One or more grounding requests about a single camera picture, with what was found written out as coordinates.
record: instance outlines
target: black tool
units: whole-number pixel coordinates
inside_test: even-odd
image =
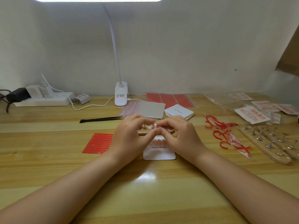
[[[85,122],[102,122],[102,121],[111,121],[111,120],[120,120],[123,119],[122,116],[117,116],[117,117],[106,117],[106,118],[99,118],[99,119],[82,119],[80,120],[80,123],[85,123]]]

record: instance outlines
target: wooden table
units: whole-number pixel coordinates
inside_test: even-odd
[[[270,100],[249,94],[256,101]],[[235,149],[223,150],[213,131],[201,130],[205,116],[228,122],[225,113],[203,95],[190,95],[196,108],[189,121],[205,145],[242,168],[299,197],[299,164],[281,165],[252,146],[253,159]],[[110,97],[94,97],[104,104]],[[97,157],[82,154],[94,133],[113,133],[120,121],[79,124],[80,119],[118,116],[113,101],[105,107],[74,111],[67,107],[15,107],[5,113],[0,103],[0,209],[62,177]],[[237,124],[245,123],[229,113]],[[282,116],[280,128],[299,139],[296,117]],[[213,183],[177,155],[173,161],[145,161],[138,157],[116,174],[79,213],[74,223],[247,223]]]

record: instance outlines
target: white power strip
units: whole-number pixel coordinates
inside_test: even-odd
[[[70,99],[74,99],[74,93],[54,93],[54,98],[29,98],[27,100],[14,103],[17,107],[40,107],[40,106],[68,106]]]

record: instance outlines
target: stack of white cards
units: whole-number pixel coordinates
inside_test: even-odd
[[[194,112],[184,108],[181,105],[174,105],[170,108],[165,109],[165,114],[168,117],[172,117],[172,116],[182,116],[184,117],[186,120],[190,119],[192,116],[194,116]]]

